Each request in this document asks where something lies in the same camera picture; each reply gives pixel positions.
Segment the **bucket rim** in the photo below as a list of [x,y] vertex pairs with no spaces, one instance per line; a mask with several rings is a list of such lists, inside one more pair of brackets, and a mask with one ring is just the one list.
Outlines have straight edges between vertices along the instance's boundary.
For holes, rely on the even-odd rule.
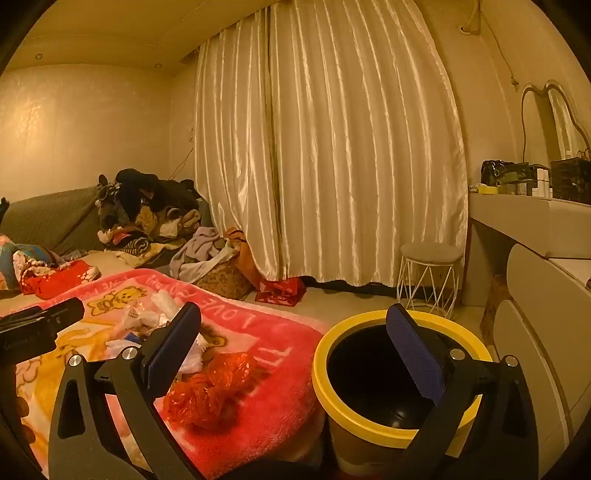
[[[312,385],[326,413],[349,433],[375,445],[404,449],[408,447],[418,430],[387,427],[364,418],[347,406],[336,394],[330,384],[327,370],[330,354],[345,337],[368,327],[385,324],[386,313],[387,310],[360,313],[333,326],[322,337],[314,353]],[[484,344],[463,326],[432,313],[413,310],[409,310],[408,313],[419,326],[435,330],[455,340],[465,348],[472,358],[492,362],[491,354]],[[469,427],[474,421],[480,406],[480,397],[481,395],[477,396],[472,405],[464,412],[456,437],[460,431]]]

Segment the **mirror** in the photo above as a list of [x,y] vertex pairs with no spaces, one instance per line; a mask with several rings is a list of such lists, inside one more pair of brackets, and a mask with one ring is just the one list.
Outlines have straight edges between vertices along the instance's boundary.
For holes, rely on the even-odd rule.
[[552,80],[542,89],[526,85],[521,99],[521,161],[550,167],[552,161],[586,155],[588,137],[560,85]]

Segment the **pink blanket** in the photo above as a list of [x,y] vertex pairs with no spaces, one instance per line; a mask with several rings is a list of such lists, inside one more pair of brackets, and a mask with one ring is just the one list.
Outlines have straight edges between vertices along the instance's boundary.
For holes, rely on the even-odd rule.
[[[167,290],[181,306],[195,302],[202,311],[202,334],[213,345],[204,355],[207,361],[217,352],[248,351],[268,375],[236,406],[235,424],[219,432],[168,425],[191,461],[208,478],[264,456],[283,444],[310,418],[317,408],[311,385],[311,364],[324,324],[317,320],[271,310],[241,301],[224,299],[193,285],[173,280],[151,270],[134,270],[70,290],[50,301],[47,308],[68,298],[85,304],[81,322],[61,332],[58,348],[20,364],[17,389],[30,405],[24,423],[33,429],[33,445],[41,465],[47,466],[47,439],[51,413],[65,363],[74,352],[89,361],[105,359],[105,342],[117,325],[123,308],[140,301],[159,312],[150,297]],[[162,399],[155,404],[161,412]],[[118,406],[113,416],[122,437],[127,426]]]

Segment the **curtain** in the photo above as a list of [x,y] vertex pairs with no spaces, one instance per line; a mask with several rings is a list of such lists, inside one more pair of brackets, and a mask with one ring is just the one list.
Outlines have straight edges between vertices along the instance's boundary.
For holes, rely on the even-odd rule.
[[393,286],[404,243],[463,249],[459,116],[413,0],[284,0],[269,49],[284,276]]
[[220,232],[244,231],[259,271],[280,273],[268,88],[268,11],[223,30],[199,48],[196,185]]

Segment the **red bag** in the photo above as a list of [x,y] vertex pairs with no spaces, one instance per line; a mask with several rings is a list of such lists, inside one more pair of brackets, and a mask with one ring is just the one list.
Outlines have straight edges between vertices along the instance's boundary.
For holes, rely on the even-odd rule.
[[256,366],[249,353],[219,353],[203,372],[171,387],[164,397],[164,417],[171,423],[214,429],[226,400],[252,386]]
[[279,281],[261,280],[260,293],[255,300],[274,305],[293,307],[306,293],[306,286],[300,277]]

